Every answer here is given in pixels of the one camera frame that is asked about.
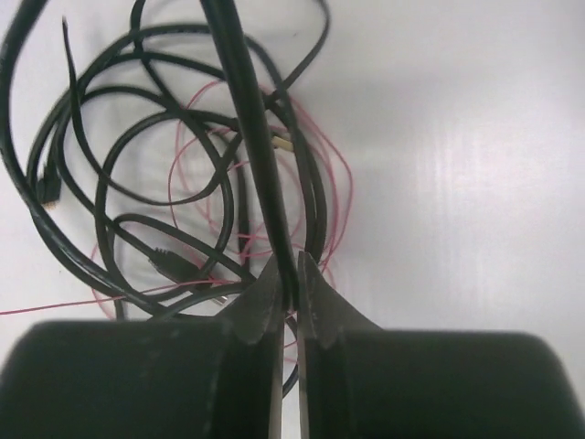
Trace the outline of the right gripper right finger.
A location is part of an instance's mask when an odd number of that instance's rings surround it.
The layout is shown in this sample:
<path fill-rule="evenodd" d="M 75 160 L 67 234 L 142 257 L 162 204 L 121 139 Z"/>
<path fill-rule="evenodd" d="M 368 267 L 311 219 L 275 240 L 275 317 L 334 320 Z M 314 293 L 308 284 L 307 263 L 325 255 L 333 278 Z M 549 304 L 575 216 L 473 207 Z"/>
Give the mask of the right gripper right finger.
<path fill-rule="evenodd" d="M 384 329 L 298 257 L 304 438 L 581 438 L 561 361 L 526 333 Z"/>

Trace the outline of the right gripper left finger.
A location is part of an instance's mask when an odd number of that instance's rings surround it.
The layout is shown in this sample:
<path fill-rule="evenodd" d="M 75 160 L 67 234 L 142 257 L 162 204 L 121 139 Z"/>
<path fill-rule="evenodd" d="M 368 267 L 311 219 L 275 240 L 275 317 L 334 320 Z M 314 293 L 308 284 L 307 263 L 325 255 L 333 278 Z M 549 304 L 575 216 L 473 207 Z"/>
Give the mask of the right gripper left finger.
<path fill-rule="evenodd" d="M 4 438 L 277 438 L 275 261 L 214 316 L 33 326 L 1 372 Z"/>

